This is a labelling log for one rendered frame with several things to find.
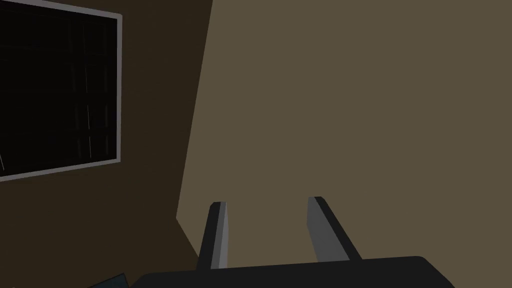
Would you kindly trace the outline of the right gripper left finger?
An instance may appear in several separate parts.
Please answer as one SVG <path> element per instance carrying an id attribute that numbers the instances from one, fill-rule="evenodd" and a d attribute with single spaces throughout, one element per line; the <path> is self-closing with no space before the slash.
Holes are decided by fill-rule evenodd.
<path id="1" fill-rule="evenodd" d="M 228 242 L 227 203 L 225 201 L 213 202 L 208 210 L 196 269 L 226 269 L 228 267 Z"/>

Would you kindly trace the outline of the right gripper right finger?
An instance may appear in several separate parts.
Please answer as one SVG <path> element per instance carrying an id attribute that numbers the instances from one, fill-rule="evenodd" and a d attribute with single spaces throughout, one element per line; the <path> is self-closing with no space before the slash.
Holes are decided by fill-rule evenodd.
<path id="1" fill-rule="evenodd" d="M 318 262 L 362 259 L 323 197 L 308 198 L 306 226 Z"/>

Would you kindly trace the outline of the dark window with grey frame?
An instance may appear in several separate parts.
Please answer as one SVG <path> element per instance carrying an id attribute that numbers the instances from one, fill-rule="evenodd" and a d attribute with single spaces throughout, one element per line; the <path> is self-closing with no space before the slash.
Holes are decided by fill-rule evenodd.
<path id="1" fill-rule="evenodd" d="M 121 161 L 123 16 L 0 0 L 0 182 Z"/>

